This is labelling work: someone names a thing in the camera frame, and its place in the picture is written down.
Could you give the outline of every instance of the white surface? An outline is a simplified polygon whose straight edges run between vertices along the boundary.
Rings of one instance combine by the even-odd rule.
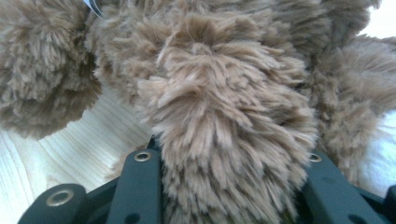
[[[386,38],[396,36],[396,0],[382,0],[380,9],[371,10],[370,24],[362,35]]]
[[[362,163],[361,187],[385,197],[396,185],[396,110],[390,111],[378,124],[376,138],[370,143]]]

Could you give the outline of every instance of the wood grain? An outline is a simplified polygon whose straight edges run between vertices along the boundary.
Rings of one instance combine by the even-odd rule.
[[[0,223],[17,223],[46,189],[76,183],[87,191],[130,148],[147,143],[149,129],[108,89],[79,121],[39,141],[0,131]]]

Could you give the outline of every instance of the plush toy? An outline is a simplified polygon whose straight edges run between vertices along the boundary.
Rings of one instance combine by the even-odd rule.
[[[0,123],[44,137],[107,84],[163,148],[167,223],[279,223],[315,148],[360,184],[396,108],[379,0],[0,0]]]

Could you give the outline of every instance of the screw hole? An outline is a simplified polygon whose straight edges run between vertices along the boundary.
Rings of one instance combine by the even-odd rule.
[[[358,216],[356,216],[356,215],[349,215],[349,216],[347,216],[347,217],[348,217],[349,220],[350,220],[352,223],[354,223],[354,224],[367,224],[367,222],[364,221],[363,218],[358,217]]]
[[[47,206],[57,207],[62,204],[68,203],[74,196],[71,189],[61,189],[51,194],[47,199]]]
[[[140,216],[137,213],[132,213],[128,217],[125,218],[125,224],[136,224],[140,220]]]
[[[322,158],[319,155],[312,153],[309,160],[312,162],[320,162],[320,161],[322,161]]]
[[[151,158],[151,154],[148,152],[141,152],[134,155],[136,161],[148,161]]]

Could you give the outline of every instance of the black mount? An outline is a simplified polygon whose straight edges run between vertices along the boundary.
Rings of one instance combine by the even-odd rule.
[[[161,148],[155,138],[131,153],[121,176],[88,194],[63,184],[41,194],[19,224],[163,223]],[[297,224],[396,223],[396,186],[385,199],[351,186],[323,153],[315,151],[297,198]]]

